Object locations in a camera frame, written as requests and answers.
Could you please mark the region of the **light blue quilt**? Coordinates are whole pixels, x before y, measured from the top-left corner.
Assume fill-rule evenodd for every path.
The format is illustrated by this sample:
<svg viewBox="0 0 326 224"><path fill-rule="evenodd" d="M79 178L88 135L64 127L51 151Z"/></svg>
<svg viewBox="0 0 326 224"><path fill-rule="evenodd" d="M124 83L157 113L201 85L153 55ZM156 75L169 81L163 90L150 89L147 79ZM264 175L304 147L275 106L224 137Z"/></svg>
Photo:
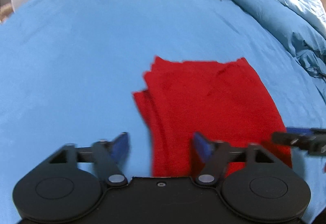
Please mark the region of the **light blue quilt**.
<svg viewBox="0 0 326 224"><path fill-rule="evenodd" d="M321 0L278 0L308 22L325 38L325 9Z"/></svg>

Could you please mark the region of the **dark blue rolled duvet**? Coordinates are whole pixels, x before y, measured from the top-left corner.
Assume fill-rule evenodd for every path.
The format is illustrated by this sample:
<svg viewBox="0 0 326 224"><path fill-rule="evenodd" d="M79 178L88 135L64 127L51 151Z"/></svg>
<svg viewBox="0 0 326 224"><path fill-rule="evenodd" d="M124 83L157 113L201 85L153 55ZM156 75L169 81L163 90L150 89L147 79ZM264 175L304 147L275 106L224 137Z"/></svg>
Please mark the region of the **dark blue rolled duvet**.
<svg viewBox="0 0 326 224"><path fill-rule="evenodd" d="M255 18L315 78L325 78L325 38L278 0L233 0Z"/></svg>

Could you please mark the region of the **blue bed sheet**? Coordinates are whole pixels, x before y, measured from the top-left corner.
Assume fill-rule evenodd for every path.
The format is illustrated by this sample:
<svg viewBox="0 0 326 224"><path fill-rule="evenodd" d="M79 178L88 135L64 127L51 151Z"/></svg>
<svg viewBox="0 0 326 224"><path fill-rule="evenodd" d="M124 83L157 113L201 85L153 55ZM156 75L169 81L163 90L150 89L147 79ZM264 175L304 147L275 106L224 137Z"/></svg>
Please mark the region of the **blue bed sheet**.
<svg viewBox="0 0 326 224"><path fill-rule="evenodd" d="M155 56L244 57L286 126L325 127L325 101L282 44L231 0L30 0L1 25L1 223L15 184L64 144L130 135L127 177L151 175L132 93Z"/></svg>

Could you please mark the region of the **beige bag on floor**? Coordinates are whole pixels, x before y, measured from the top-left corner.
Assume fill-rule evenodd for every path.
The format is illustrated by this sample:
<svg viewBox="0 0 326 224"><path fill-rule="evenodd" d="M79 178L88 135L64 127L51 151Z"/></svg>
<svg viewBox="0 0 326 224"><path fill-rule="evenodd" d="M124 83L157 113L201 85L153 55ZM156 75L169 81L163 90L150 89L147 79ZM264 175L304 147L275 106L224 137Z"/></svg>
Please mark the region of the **beige bag on floor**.
<svg viewBox="0 0 326 224"><path fill-rule="evenodd" d="M14 11L11 3L2 5L0 9L0 22L4 23L13 12Z"/></svg>

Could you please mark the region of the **red knit garment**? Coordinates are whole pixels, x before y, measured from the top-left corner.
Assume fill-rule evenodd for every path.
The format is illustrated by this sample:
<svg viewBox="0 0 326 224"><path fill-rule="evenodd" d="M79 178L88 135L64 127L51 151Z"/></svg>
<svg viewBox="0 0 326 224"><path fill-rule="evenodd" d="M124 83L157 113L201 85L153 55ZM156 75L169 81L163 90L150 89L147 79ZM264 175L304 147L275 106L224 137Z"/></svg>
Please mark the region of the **red knit garment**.
<svg viewBox="0 0 326 224"><path fill-rule="evenodd" d="M271 141L272 133L283 132L285 126L245 58L219 63L156 57L144 81L146 89L133 97L151 133L153 176L191 176L200 170L195 132L236 147L257 143L292 164L290 148Z"/></svg>

